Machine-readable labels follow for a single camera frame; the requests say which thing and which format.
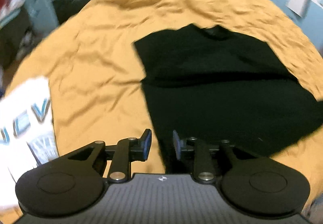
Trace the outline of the blue wooden chair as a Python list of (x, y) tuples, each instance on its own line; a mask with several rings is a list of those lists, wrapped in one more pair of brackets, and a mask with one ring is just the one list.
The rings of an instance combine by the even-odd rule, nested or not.
[(32, 29), (43, 37), (59, 26), (59, 21), (51, 0), (25, 0)]

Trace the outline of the mustard yellow duvet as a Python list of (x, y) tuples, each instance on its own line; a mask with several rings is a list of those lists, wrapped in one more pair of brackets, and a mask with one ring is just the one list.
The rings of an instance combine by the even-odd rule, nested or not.
[(152, 126), (133, 42), (190, 23), (223, 27), (269, 44), (286, 68), (322, 99), (322, 58), (301, 29), (270, 0), (91, 0), (20, 65), (8, 91), (49, 80), (60, 154), (101, 139), (114, 144)]

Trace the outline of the white printed t-shirt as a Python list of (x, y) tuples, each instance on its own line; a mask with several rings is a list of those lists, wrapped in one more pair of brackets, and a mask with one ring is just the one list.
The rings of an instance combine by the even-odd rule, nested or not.
[(28, 79), (1, 99), (1, 211), (18, 206), (15, 185), (25, 172), (58, 156), (49, 81)]

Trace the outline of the black t-shirt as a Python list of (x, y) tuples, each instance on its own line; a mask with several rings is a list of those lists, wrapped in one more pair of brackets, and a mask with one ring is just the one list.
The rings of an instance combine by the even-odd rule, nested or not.
[(270, 156), (322, 125), (322, 102), (264, 41), (222, 26), (189, 24), (135, 41), (147, 109), (167, 173), (186, 173), (172, 134), (229, 140)]

